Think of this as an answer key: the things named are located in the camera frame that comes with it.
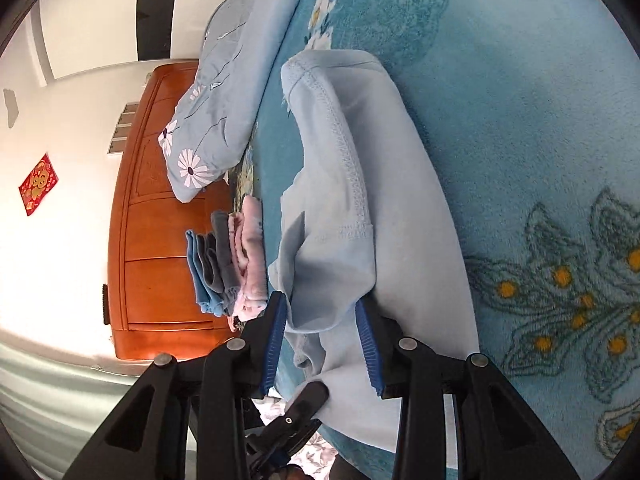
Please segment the light blue long-sleeve shirt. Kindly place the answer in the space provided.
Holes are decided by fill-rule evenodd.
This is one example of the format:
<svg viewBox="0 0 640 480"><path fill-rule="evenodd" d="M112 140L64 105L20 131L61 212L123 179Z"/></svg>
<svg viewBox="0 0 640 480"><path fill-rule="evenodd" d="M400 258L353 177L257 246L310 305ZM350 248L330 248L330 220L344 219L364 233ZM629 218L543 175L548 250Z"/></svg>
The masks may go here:
<svg viewBox="0 0 640 480"><path fill-rule="evenodd" d="M378 59L306 50L281 81L303 166L281 198L268 275L288 300L294 365L329 389L322 422L393 451L400 404L370 384L355 307L372 296L404 333L444 356L478 350L462 252L436 171Z"/></svg>

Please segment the pale green curtain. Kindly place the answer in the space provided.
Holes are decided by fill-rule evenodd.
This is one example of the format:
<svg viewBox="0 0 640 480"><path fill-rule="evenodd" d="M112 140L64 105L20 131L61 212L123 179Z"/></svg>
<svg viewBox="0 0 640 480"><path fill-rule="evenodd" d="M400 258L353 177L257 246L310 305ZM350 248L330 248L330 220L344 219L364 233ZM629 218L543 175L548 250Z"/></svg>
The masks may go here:
<svg viewBox="0 0 640 480"><path fill-rule="evenodd" d="M43 479L59 479L148 361L1 345L1 421Z"/></svg>

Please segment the orange wooden headboard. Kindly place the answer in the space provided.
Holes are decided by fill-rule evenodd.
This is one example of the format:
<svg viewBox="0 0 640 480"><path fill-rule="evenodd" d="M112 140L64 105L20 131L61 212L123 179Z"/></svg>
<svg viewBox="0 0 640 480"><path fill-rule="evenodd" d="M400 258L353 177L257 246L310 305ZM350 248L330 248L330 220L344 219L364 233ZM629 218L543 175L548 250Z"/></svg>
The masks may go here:
<svg viewBox="0 0 640 480"><path fill-rule="evenodd" d="M186 264L186 231L209 231L210 214L230 210L231 190L218 181L192 202L179 202L157 142L194 81L196 66L183 61L152 71L120 161L106 283L120 360L152 360L163 352L194 359L232 336L225 318L201 312Z"/></svg>

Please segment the folded blue garment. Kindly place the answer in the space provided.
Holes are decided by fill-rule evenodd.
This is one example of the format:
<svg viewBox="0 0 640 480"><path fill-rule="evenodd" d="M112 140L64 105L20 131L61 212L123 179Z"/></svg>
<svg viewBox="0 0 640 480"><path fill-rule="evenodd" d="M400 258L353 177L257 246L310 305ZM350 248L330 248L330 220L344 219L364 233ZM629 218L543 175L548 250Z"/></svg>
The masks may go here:
<svg viewBox="0 0 640 480"><path fill-rule="evenodd" d="M192 230L186 231L186 264L192 276L195 302L201 312L221 318L224 315L222 298L218 292L214 292L213 289L205 285L204 268L198 255L196 235Z"/></svg>

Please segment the folded grey garment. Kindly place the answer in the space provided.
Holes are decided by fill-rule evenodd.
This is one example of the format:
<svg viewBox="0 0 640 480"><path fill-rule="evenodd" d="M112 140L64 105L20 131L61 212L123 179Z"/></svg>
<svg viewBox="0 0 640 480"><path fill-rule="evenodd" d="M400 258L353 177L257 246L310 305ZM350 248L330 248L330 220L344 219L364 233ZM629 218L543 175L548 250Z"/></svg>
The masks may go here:
<svg viewBox="0 0 640 480"><path fill-rule="evenodd" d="M233 264L228 220L229 215L222 210L216 210L210 215L214 241L213 247L208 250L214 270L214 291L221 294L226 315L232 313L240 291L238 271Z"/></svg>

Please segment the folded pink garment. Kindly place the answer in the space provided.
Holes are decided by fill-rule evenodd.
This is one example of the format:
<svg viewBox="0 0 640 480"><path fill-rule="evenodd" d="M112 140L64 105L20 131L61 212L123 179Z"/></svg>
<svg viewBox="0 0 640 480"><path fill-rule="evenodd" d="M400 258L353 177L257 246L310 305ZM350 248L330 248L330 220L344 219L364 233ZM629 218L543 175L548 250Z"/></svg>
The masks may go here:
<svg viewBox="0 0 640 480"><path fill-rule="evenodd" d="M228 229L232 263L240 282L232 318L246 323L262 314L269 299L260 200L245 195L241 210L230 214Z"/></svg>

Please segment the light blue floral duvet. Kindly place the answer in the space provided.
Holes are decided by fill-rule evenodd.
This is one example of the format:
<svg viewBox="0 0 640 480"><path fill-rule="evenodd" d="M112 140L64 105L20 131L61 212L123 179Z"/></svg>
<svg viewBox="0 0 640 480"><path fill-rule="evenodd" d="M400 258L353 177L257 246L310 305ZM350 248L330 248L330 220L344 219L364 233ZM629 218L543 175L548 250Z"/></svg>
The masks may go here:
<svg viewBox="0 0 640 480"><path fill-rule="evenodd" d="M193 84L158 135L171 191L189 203L241 159L299 0L224 0L205 29Z"/></svg>

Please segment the teal floral bed blanket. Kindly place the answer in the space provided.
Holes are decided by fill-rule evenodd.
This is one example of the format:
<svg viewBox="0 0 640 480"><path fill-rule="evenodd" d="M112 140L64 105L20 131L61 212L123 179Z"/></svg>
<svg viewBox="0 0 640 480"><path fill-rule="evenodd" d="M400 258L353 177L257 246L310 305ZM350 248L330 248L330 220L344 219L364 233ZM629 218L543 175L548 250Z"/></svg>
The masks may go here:
<svg viewBox="0 0 640 480"><path fill-rule="evenodd" d="M276 61L365 50L438 174L480 348L577 473L639 419L639 58L601 0L299 0Z"/></svg>

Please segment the white wardrobe with black stripe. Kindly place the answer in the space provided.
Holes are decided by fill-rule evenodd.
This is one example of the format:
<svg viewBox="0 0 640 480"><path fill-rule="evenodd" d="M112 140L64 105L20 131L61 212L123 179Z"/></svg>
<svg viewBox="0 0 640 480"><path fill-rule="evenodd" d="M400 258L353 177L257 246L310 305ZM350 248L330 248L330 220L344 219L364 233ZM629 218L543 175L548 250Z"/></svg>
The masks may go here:
<svg viewBox="0 0 640 480"><path fill-rule="evenodd" d="M134 62L188 60L224 0L38 0L27 19L36 77L51 82Z"/></svg>

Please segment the red fu wall decoration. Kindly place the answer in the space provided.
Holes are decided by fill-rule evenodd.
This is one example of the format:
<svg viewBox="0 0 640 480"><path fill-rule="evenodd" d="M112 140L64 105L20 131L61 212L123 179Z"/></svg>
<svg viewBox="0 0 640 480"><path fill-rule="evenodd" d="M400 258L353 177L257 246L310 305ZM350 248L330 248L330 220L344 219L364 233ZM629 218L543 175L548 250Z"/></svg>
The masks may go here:
<svg viewBox="0 0 640 480"><path fill-rule="evenodd" d="M58 183L50 157L44 154L36 166L18 187L24 205L26 216L31 216L39 207L44 196Z"/></svg>

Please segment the wall switch panel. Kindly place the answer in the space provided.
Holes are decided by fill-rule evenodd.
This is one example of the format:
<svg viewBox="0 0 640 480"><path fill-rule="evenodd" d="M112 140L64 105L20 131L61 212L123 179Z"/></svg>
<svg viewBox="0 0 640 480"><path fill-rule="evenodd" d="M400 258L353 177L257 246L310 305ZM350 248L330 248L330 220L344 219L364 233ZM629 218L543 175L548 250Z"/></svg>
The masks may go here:
<svg viewBox="0 0 640 480"><path fill-rule="evenodd" d="M134 124L138 107L138 102L129 102L125 105L116 122L114 133L108 146L108 154L118 154L125 151L127 139Z"/></svg>

